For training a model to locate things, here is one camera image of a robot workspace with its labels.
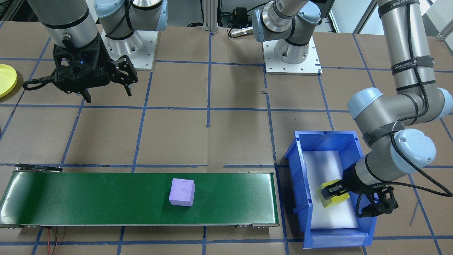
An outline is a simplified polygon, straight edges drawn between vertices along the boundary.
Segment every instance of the light blue joint cap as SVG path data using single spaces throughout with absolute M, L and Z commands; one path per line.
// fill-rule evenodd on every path
M 363 110 L 382 95 L 382 92 L 377 88 L 366 88 L 353 95 L 347 102 L 347 108 L 351 113 L 352 119 L 357 118 Z
M 307 2 L 302 9 L 297 13 L 299 17 L 303 20 L 307 21 L 308 23 L 317 25 L 319 23 L 319 19 L 321 17 L 321 11 L 319 7 L 313 2 Z
M 124 0 L 95 0 L 94 9 L 98 18 L 114 14 L 124 4 Z
M 395 133 L 395 142 L 401 152 L 419 168 L 430 164 L 436 158 L 436 147 L 431 138 L 417 129 L 408 128 Z M 405 173 L 414 173 L 409 165 L 390 144 L 390 154 L 393 163 Z
M 437 118 L 435 118 L 435 119 L 440 119 L 440 118 L 447 116 L 452 111 L 453 98 L 452 98 L 452 95 L 450 95 L 450 93 L 448 93 L 448 91 L 446 89 L 443 89 L 443 88 L 437 88 L 437 89 L 440 90 L 440 92 L 442 92 L 443 98 L 445 99 L 445 102 L 443 103 L 442 111 L 440 112 L 439 116 L 437 116 Z
M 162 0 L 162 9 L 160 11 L 159 21 L 157 22 L 156 31 L 164 31 L 167 29 L 168 22 L 168 7 L 167 0 Z
M 263 31 L 263 24 L 261 23 L 261 12 L 260 10 L 255 10 L 252 17 L 252 25 L 253 25 L 253 35 L 255 36 L 255 40 L 258 42 L 264 42 L 264 31 Z

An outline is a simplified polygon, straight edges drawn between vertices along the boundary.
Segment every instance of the red wire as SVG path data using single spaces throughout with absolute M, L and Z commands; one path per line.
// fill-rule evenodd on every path
M 47 254 L 50 255 L 50 228 L 47 227 Z

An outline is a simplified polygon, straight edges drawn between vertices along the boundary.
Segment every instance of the yellow frisbee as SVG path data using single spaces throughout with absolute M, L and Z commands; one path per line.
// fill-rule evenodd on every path
M 0 64 L 0 98 L 14 89 L 17 83 L 17 73 L 7 64 Z

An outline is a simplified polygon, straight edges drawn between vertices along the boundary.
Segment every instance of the brown paper floor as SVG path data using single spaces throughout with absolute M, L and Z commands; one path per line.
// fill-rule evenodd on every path
M 304 77 L 266 75 L 261 44 L 226 33 L 168 27 L 154 72 L 138 72 L 130 98 L 118 84 L 91 89 L 91 104 L 52 85 L 31 92 L 18 85 L 0 99 L 0 192 L 17 162 L 67 172 L 273 171 L 280 227 L 60 227 L 57 254 L 452 253 L 453 199 L 404 187 L 395 187 L 400 208 L 378 218 L 372 246 L 302 250 L 281 159 L 296 130 L 358 132 L 346 104 L 359 90 L 395 93 L 383 36 L 315 33 L 324 73 Z M 17 70 L 19 84 L 52 72 L 52 45 L 39 23 L 0 24 L 0 63 Z M 429 45 L 439 87 L 453 92 L 453 57 L 443 43 Z M 453 189 L 453 115 L 415 128 L 437 147 L 426 171 Z M 432 187 L 418 175 L 403 181 Z M 47 229 L 0 229 L 0 254 L 46 254 L 46 246 Z

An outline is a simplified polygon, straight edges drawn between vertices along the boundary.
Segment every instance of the purple foam block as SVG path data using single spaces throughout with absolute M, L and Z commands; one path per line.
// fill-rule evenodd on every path
M 170 203 L 174 206 L 192 206 L 195 183 L 193 180 L 173 178 L 170 191 Z

